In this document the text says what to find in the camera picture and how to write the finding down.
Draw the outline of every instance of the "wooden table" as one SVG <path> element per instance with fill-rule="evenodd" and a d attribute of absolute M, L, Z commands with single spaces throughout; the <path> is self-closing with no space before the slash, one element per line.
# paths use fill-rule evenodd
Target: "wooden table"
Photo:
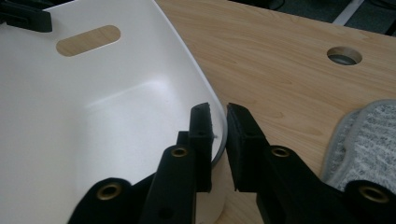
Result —
<path fill-rule="evenodd" d="M 226 0 L 158 0 L 223 105 L 246 106 L 269 142 L 294 149 L 315 174 L 337 122 L 396 98 L 396 39 Z M 362 61 L 340 65 L 328 50 Z M 217 223 L 262 223 L 255 195 L 233 192 Z"/>

